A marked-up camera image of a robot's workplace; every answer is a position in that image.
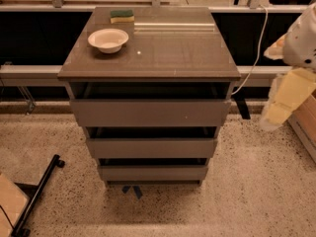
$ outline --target terrazzo floor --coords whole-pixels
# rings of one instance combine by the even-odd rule
[[[205,181],[197,185],[105,186],[67,103],[0,103],[0,170],[37,184],[55,169],[27,227],[31,237],[316,236],[316,165],[286,124],[259,129],[260,106],[243,120],[231,108]]]

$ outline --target dresser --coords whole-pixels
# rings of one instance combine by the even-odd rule
[[[97,7],[59,80],[105,182],[198,182],[208,171],[240,79],[207,8],[134,7],[110,23]],[[89,46],[101,29],[126,31],[117,53]]]

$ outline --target ceramic bowl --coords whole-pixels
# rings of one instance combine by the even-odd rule
[[[128,34],[119,29],[103,29],[92,33],[88,43],[103,53],[120,51],[121,46],[128,41]]]

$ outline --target drawer front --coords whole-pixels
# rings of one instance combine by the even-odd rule
[[[80,126],[220,126],[230,101],[70,102]]]
[[[205,179],[207,170],[207,167],[98,168],[104,181],[200,181]]]
[[[217,139],[104,140],[87,139],[92,157],[99,158],[210,158]]]

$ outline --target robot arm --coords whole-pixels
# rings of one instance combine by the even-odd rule
[[[310,5],[288,29],[283,60],[291,66],[316,69],[316,3]]]
[[[294,69],[273,82],[260,120],[261,128],[267,131],[281,127],[316,89],[316,4],[303,12],[273,48],[267,56],[282,54],[284,62]]]

